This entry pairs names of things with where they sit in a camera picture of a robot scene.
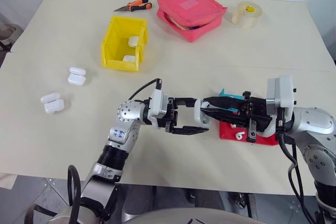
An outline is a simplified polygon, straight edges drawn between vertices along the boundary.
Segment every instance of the white table surface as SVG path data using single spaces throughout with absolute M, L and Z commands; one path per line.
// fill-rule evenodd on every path
M 151 10 L 118 13 L 148 19 L 140 72 L 102 68 L 100 44 L 113 10 L 130 1 L 43 1 L 0 69 L 0 172 L 66 178 L 67 166 L 74 164 L 85 179 L 119 104 L 156 77 L 174 97 L 203 98 L 222 88 L 265 97 L 268 78 L 291 74 L 298 106 L 336 115 L 336 69 L 304 3 L 252 0 L 264 15 L 256 28 L 241 30 L 230 17 L 243 0 L 218 0 L 229 7 L 222 25 L 189 43 L 156 17 L 151 0 Z M 87 70 L 84 86 L 67 83 L 70 66 Z M 59 92 L 66 103 L 56 115 L 47 115 L 39 101 L 51 92 Z M 192 110 L 179 110 L 179 125 L 192 124 Z M 217 123 L 194 136 L 142 126 L 121 182 L 292 194 L 289 164 L 277 146 L 220 140 Z M 305 193 L 314 195 L 301 156 L 299 164 Z

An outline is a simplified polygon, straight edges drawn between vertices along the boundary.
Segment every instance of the tiled floor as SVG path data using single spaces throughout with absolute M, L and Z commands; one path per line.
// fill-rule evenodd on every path
M 246 209 L 239 209 L 228 200 L 227 192 L 220 192 L 225 209 L 247 216 Z M 66 180 L 18 176 L 12 190 L 0 189 L 0 223 L 23 224 L 25 210 L 37 203 L 51 211 L 60 212 L 68 205 Z M 269 224 L 307 223 L 294 196 L 256 194 L 258 220 Z M 317 210 L 314 197 L 306 197 L 306 205 L 313 214 Z M 154 209 L 193 207 L 180 188 L 158 187 Z M 46 223 L 49 217 L 34 213 L 34 224 Z M 114 216 L 109 223 L 120 223 Z

